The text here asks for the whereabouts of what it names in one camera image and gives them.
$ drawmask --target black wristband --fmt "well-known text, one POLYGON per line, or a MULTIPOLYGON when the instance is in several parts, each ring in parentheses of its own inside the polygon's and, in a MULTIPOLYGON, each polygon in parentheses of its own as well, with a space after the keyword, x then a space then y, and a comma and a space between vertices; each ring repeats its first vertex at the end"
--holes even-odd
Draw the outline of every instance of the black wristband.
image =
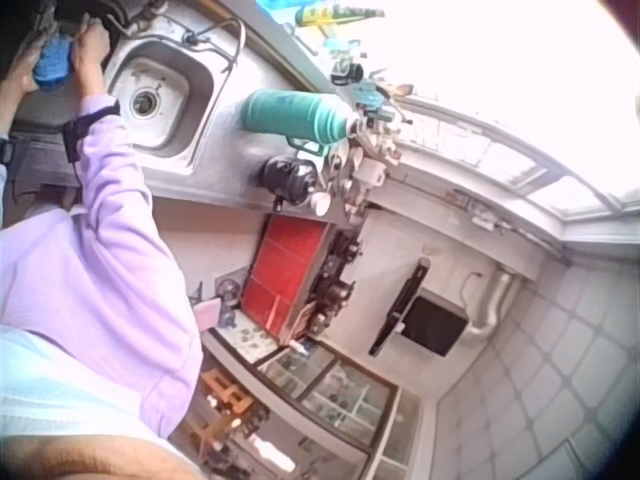
POLYGON ((70 120, 62 126, 62 139, 69 163, 76 163, 80 160, 78 141, 89 135, 91 125, 109 115, 120 115, 120 102, 118 100, 110 107, 101 108, 97 112, 70 120))

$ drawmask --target exhaust pipe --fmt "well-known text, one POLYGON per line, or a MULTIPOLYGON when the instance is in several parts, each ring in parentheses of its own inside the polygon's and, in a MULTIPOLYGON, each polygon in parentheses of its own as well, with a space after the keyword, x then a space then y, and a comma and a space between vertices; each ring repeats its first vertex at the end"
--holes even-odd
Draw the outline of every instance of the exhaust pipe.
POLYGON ((480 309, 480 315, 472 321, 465 331, 469 339, 486 340, 491 336, 502 320, 502 307, 507 294, 516 279, 516 274, 499 265, 491 277, 480 309))

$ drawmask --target countertop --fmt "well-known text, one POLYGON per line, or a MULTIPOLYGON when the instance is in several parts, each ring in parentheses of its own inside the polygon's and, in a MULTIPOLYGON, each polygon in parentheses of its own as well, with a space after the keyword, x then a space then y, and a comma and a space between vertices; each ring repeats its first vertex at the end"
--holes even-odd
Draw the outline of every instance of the countertop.
MULTIPOLYGON (((198 29, 211 21, 196 11, 180 19, 190 28, 198 29)), ((226 32, 213 32, 216 44, 229 52, 235 40, 226 32)), ((255 90, 294 89, 278 71, 245 46, 237 67, 227 79, 215 105, 215 111, 204 128, 197 150, 195 166, 189 175, 144 168, 146 183, 155 196, 198 203, 271 211, 273 195, 256 184, 256 175, 267 159, 281 154, 295 154, 284 137, 246 132, 242 129, 240 109, 243 101, 255 90)), ((60 135, 29 135, 24 164, 18 177, 30 185, 50 183, 76 186, 71 166, 67 162, 60 135)), ((346 216, 342 199, 334 198, 324 217, 316 217, 302 205, 285 204, 283 213, 344 224, 346 216)))

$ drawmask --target glass cabinet door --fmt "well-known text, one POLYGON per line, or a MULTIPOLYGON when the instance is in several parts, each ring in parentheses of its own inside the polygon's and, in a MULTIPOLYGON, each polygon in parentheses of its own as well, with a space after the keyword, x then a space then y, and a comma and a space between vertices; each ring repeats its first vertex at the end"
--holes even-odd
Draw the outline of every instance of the glass cabinet door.
POLYGON ((337 362, 302 405, 335 428, 371 445, 390 394, 386 385, 337 362))
POLYGON ((420 398, 402 391, 395 417, 391 420, 391 433, 384 447, 383 457, 408 466, 411 449, 420 416, 420 398))
POLYGON ((305 341, 302 345, 308 356, 289 349, 259 368, 293 398, 297 398, 334 358, 316 343, 305 341))

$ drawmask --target sink drain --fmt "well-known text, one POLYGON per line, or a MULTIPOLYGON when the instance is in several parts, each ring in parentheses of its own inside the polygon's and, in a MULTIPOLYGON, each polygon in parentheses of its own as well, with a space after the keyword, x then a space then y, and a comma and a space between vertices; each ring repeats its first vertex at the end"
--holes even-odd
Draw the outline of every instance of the sink drain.
POLYGON ((137 93, 131 100, 133 113, 141 118, 149 117, 158 109, 160 99, 148 90, 137 93))

